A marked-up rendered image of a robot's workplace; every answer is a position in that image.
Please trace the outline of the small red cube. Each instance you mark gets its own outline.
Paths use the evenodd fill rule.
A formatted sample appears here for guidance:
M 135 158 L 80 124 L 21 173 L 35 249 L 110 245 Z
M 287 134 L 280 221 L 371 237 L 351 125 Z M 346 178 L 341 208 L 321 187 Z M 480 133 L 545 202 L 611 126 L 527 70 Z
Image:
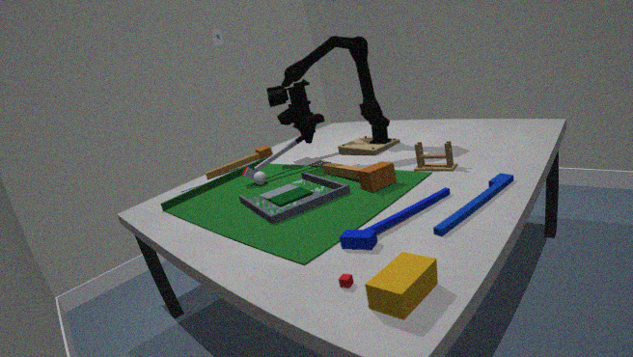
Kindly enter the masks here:
M 343 274 L 339 278 L 339 283 L 340 283 L 341 288 L 350 288 L 354 283 L 352 274 Z

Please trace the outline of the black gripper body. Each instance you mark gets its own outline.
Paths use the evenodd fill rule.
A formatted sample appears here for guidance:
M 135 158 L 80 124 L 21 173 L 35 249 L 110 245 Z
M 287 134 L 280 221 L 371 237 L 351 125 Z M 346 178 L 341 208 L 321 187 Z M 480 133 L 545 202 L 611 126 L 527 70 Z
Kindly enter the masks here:
M 291 107 L 293 107 L 293 104 L 296 106 L 297 110 L 299 111 L 301 118 L 296 119 L 296 116 L 295 116 L 295 118 L 292 121 L 290 121 L 289 124 L 293 123 L 294 125 L 303 124 L 305 126 L 312 126 L 315 124 L 320 124 L 320 123 L 325 122 L 323 115 L 313 114 L 313 112 L 310 111 L 309 104 L 311 104 L 311 102 L 308 99 L 304 98 L 297 101 L 292 101 Z

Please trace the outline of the green flat mat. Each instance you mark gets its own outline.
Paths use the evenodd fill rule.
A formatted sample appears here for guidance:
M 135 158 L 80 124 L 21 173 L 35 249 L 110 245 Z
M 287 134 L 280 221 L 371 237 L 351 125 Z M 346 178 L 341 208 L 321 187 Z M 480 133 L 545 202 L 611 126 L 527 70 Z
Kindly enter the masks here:
M 163 211 L 210 232 L 306 265 L 340 243 L 346 230 L 358 230 L 432 174 L 395 171 L 397 182 L 370 192 L 362 190 L 359 179 L 325 174 L 322 166 L 269 163 L 258 171 L 267 176 L 264 184 L 241 175 Z M 302 180 L 302 188 L 306 189 L 308 181 L 303 180 L 302 172 L 348 184 L 350 193 L 275 224 L 239 200 L 240 195 L 249 200 L 260 199 L 259 195 L 293 185 L 297 180 Z M 295 186 L 301 187 L 301 183 Z

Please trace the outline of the grey ball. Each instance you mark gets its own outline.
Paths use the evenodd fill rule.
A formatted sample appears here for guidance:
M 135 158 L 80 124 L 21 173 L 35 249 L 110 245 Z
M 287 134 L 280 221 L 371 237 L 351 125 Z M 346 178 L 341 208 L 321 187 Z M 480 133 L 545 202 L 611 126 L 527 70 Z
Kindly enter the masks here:
M 267 180 L 267 176 L 264 172 L 256 172 L 254 174 L 254 182 L 256 184 L 264 184 Z

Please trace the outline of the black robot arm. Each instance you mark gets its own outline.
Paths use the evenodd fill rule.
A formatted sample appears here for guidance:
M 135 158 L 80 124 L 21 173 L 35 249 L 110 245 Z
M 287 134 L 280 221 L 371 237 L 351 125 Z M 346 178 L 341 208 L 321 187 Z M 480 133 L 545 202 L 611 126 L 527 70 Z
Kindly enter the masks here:
M 270 107 L 286 103 L 286 100 L 289 100 L 287 90 L 289 90 L 291 101 L 307 98 L 304 86 L 310 85 L 310 83 L 305 79 L 301 82 L 293 83 L 293 87 L 291 88 L 284 88 L 288 87 L 293 81 L 300 80 L 310 66 L 320 60 L 334 47 L 348 49 L 355 61 L 363 95 L 363 103 L 360 104 L 361 115 L 372 125 L 373 140 L 370 144 L 388 143 L 392 140 L 392 138 L 388 138 L 387 126 L 389 126 L 390 121 L 382 115 L 380 106 L 374 97 L 372 77 L 367 61 L 369 54 L 368 42 L 363 37 L 344 38 L 332 36 L 320 47 L 312 51 L 310 55 L 288 67 L 285 70 L 285 80 L 282 85 L 266 88 Z M 291 107 L 291 104 L 289 104 L 289 109 L 284 111 L 277 118 L 281 124 L 288 125 L 295 116 L 296 119 L 301 118 L 296 106 L 293 104 L 293 107 Z

